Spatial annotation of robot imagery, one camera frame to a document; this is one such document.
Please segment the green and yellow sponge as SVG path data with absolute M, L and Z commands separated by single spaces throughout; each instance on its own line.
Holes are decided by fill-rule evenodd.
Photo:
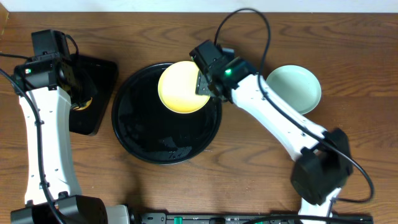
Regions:
M 92 101 L 93 101 L 93 98 L 90 98 L 88 101 L 84 102 L 84 103 L 81 104 L 80 106 L 77 106 L 77 107 L 74 108 L 73 110 L 75 110 L 75 111 L 82 111 L 82 110 L 85 110 L 85 109 L 87 109 L 87 108 L 91 105 Z

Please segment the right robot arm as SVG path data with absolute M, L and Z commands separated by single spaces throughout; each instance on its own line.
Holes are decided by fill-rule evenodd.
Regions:
M 230 101 L 256 118 L 295 162 L 290 181 L 301 196 L 300 215 L 331 217 L 331 205 L 353 173 L 348 137 L 327 131 L 289 106 L 246 60 L 212 41 L 190 56 L 199 68 L 196 93 Z

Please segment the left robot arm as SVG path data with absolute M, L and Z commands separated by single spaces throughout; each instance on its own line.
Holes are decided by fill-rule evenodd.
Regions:
M 104 203 L 81 192 L 70 133 L 98 132 L 118 66 L 71 54 L 72 38 L 60 31 L 31 37 L 34 56 L 16 66 L 12 76 L 27 130 L 29 177 L 25 206 L 11 212 L 11 222 L 106 223 Z

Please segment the yellow plate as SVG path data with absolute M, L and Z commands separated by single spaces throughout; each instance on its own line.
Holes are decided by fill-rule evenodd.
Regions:
M 210 99 L 207 95 L 197 95 L 199 68 L 194 62 L 173 63 L 161 74 L 158 94 L 161 102 L 171 111 L 188 114 L 204 107 Z

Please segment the light blue plate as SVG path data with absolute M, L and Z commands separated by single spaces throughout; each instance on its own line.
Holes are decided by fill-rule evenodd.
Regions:
M 318 78 L 308 69 L 298 65 L 284 65 L 273 70 L 266 82 L 300 114 L 314 110 L 322 97 Z

